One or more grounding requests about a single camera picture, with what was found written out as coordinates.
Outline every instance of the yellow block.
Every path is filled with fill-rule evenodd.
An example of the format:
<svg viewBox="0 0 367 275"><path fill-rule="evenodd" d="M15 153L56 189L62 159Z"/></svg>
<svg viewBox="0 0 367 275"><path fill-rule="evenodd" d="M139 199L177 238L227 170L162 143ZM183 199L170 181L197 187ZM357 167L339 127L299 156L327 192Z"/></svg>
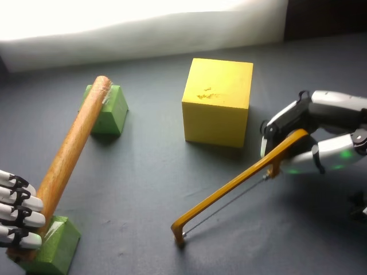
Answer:
<svg viewBox="0 0 367 275"><path fill-rule="evenodd" d="M242 147L253 63L194 58L182 98L185 139Z"/></svg>

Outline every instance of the wooden cylinder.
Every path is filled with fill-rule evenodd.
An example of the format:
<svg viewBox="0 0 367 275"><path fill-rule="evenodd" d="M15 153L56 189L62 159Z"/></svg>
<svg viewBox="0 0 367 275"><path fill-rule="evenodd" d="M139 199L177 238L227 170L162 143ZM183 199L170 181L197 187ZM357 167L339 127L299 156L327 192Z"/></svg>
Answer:
<svg viewBox="0 0 367 275"><path fill-rule="evenodd" d="M44 209L41 213L46 218L45 226L36 231L42 239L47 233L53 213L97 120L103 105L103 100L110 91L110 88L111 80L106 76L96 78L91 91L85 99L83 106L37 191L37 197L42 199L44 203ZM18 253L18 251L13 249L8 249L8 254L13 257L20 257L21 260L32 260L35 256L35 253Z"/></svg>

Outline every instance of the robotic hand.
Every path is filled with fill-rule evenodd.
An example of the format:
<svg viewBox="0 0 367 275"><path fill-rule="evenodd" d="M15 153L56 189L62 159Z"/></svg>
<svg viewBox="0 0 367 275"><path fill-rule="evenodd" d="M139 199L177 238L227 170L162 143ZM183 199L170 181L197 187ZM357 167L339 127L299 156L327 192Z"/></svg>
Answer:
<svg viewBox="0 0 367 275"><path fill-rule="evenodd" d="M277 113L264 128L261 125L261 157L300 128L308 133L324 128L338 136L321 142L310 136L290 151L281 164L282 171L324 174L357 162L367 155L367 99L330 91L315 91L310 97L308 91L302 91L297 101Z"/></svg>
<svg viewBox="0 0 367 275"><path fill-rule="evenodd" d="M38 249L39 235L29 230L45 225L43 203L20 176L0 170L0 247Z"/></svg>

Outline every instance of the gray tabletop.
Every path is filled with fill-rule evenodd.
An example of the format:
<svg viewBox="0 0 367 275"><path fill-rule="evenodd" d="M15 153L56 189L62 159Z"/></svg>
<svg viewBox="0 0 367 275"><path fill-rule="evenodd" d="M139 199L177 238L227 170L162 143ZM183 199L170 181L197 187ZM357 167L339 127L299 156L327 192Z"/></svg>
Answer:
<svg viewBox="0 0 367 275"><path fill-rule="evenodd" d="M16 74L0 84L0 168L39 186L100 74L130 107L118 139L91 136L56 211L82 232L74 274L366 274L367 227L347 195L366 160L327 175L280 175L192 231L170 225L259 159L259 125L302 89L367 96L367 34ZM243 150L186 143L181 98L193 57L253 62ZM328 135L322 131L317 138ZM260 178L225 196L190 225ZM0 253L1 274L24 272Z"/></svg>

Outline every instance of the green block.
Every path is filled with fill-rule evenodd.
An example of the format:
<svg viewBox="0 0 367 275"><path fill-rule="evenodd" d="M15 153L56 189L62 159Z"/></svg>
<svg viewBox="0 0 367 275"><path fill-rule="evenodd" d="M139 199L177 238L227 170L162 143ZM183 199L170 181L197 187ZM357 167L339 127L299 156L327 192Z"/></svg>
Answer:
<svg viewBox="0 0 367 275"><path fill-rule="evenodd" d="M91 88L92 85L87 86L83 95L83 102ZM124 127L127 110L128 106L121 87L113 85L93 126L92 133L120 135Z"/></svg>
<svg viewBox="0 0 367 275"><path fill-rule="evenodd" d="M79 239L80 233L67 217L55 216L36 259L17 264L27 271L27 274L66 275Z"/></svg>

